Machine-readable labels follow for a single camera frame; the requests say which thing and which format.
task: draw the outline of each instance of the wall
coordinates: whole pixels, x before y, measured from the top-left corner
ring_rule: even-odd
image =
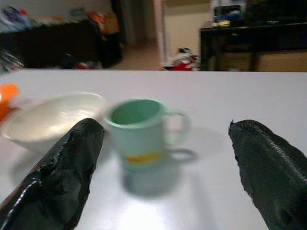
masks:
[[[212,20],[210,0],[163,1],[166,55],[180,47],[199,54],[199,29]]]
[[[69,19],[69,10],[85,7],[87,11],[108,12],[110,0],[0,0],[0,5],[25,9],[30,16],[62,15]]]

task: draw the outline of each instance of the red object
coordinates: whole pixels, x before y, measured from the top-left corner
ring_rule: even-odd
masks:
[[[24,9],[19,10],[19,12],[23,16],[28,16],[27,12]]]
[[[179,65],[171,68],[172,71],[192,71],[191,68],[187,68],[188,65],[190,65],[191,63],[188,64],[184,64],[184,63],[180,63]]]
[[[88,69],[87,65],[84,63],[78,63],[75,67],[76,69]]]

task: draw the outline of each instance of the clutter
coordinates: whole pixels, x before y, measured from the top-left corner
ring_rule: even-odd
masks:
[[[24,64],[21,60],[6,49],[0,51],[0,62],[5,71],[14,71],[24,68]]]
[[[213,21],[238,21],[242,19],[241,6],[229,5],[214,8]]]
[[[193,55],[189,48],[179,48],[177,54],[171,57],[169,64],[163,68],[173,71],[198,71],[199,66],[197,55]]]
[[[53,24],[62,24],[65,23],[63,16],[40,16],[35,17],[34,21],[37,25],[53,25]]]
[[[78,62],[72,55],[66,54],[57,69],[100,69],[99,64],[93,61]]]
[[[2,32],[20,31],[28,27],[26,12],[13,6],[4,6],[0,11],[0,30]]]
[[[217,23],[212,23],[212,26],[213,27],[229,27],[230,26],[230,21],[220,21],[220,22],[217,22]]]
[[[101,34],[115,34],[119,32],[119,25],[116,14],[113,12],[102,14],[98,12],[88,13],[88,17],[94,21],[101,32]]]
[[[72,9],[69,11],[69,13],[75,21],[87,19],[87,15],[86,15],[86,11],[84,7]]]

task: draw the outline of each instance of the cardboard box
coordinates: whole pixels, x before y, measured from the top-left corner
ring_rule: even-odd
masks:
[[[307,72],[307,51],[279,51],[261,53],[259,72]]]
[[[108,13],[105,15],[105,27],[107,34],[119,33],[119,24],[116,14]]]
[[[251,53],[223,53],[221,70],[250,71]]]

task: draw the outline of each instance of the orange object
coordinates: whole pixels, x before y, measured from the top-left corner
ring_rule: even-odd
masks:
[[[19,93],[16,85],[0,85],[0,121],[11,111],[10,102]]]
[[[114,34],[119,32],[119,24],[116,14],[113,12],[101,14],[97,12],[89,12],[88,17],[92,19],[99,27],[101,34]]]

